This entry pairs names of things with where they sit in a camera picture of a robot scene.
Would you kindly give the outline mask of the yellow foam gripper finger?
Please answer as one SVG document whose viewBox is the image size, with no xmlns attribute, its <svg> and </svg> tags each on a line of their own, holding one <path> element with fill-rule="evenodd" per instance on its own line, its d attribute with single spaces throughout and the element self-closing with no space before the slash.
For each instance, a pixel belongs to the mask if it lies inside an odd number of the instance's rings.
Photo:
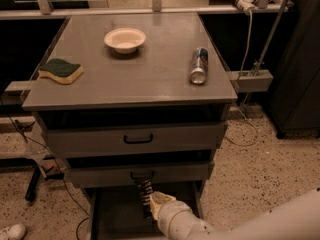
<svg viewBox="0 0 320 240">
<path fill-rule="evenodd" d="M 150 196 L 150 211 L 152 213 L 153 219 L 158 219 L 158 214 L 160 211 L 160 208 L 165 205 L 166 203 L 169 203 L 171 201 L 175 201 L 176 198 L 174 196 L 164 194 L 159 191 L 153 192 Z"/>
</svg>

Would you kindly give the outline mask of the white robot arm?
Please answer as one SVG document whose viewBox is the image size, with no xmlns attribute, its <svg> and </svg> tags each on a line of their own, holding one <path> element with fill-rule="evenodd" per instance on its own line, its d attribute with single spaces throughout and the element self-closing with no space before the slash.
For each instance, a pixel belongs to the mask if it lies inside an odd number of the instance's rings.
<svg viewBox="0 0 320 240">
<path fill-rule="evenodd" d="M 150 210 L 169 240 L 320 240 L 320 191 L 311 190 L 232 229 L 219 231 L 175 197 L 155 191 Z"/>
</svg>

